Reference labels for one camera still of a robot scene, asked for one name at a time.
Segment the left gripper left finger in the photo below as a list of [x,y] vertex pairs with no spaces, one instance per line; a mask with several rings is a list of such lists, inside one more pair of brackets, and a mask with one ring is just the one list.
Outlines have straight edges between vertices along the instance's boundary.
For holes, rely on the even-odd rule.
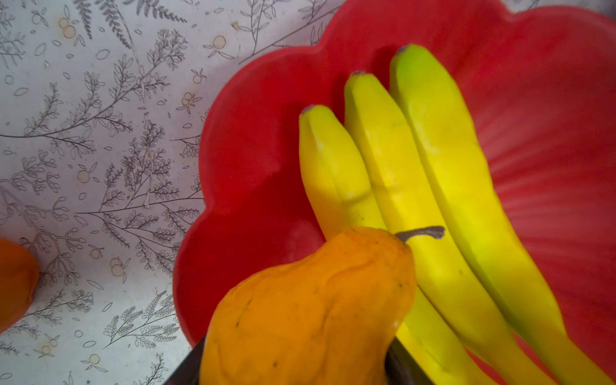
[[189,352],[180,366],[167,379],[165,385],[198,385],[205,340],[206,337],[202,338]]

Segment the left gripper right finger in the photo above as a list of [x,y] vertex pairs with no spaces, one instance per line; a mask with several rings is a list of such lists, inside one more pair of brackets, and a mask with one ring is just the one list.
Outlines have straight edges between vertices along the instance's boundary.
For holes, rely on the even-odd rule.
[[392,341],[385,359],[388,385],[433,385],[398,338]]

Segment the yellow pear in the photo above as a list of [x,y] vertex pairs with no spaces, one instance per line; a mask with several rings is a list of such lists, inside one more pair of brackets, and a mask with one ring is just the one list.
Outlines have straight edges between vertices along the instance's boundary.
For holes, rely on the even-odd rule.
[[385,384],[386,357],[417,288],[407,241],[352,226],[316,252],[232,288],[213,313],[202,384]]

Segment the orange tangerine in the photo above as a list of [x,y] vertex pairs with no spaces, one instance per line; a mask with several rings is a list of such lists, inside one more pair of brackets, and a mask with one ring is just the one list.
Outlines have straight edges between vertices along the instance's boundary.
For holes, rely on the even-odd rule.
[[1,239],[1,332],[26,314],[39,280],[39,262],[15,242]]

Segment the yellow banana bunch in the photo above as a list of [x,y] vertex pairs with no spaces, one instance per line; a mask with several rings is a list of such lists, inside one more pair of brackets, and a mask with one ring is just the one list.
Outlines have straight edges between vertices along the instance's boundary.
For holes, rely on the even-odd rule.
[[349,226],[409,239],[419,287],[399,340],[436,384],[609,384],[569,337],[558,302],[495,192],[460,89],[425,47],[401,48],[390,83],[351,75],[345,118],[307,107],[300,168],[326,238]]

